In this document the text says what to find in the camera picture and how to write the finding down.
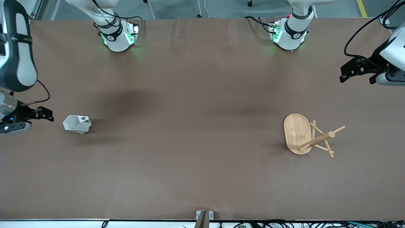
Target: table surface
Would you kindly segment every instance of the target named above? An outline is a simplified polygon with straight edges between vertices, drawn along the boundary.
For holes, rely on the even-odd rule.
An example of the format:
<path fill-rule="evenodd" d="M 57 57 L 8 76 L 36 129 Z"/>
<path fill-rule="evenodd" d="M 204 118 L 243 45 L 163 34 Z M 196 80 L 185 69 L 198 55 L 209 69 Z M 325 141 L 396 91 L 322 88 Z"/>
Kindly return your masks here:
<path fill-rule="evenodd" d="M 0 218 L 403 219 L 405 90 L 339 82 L 366 21 L 314 19 L 294 52 L 245 19 L 147 21 L 123 53 L 90 21 L 33 21 L 55 122 L 0 138 Z M 389 35 L 371 24 L 349 52 Z M 329 140 L 334 159 L 288 151 L 291 113 L 346 126 Z M 68 115 L 89 116 L 91 131 L 64 131 Z"/>

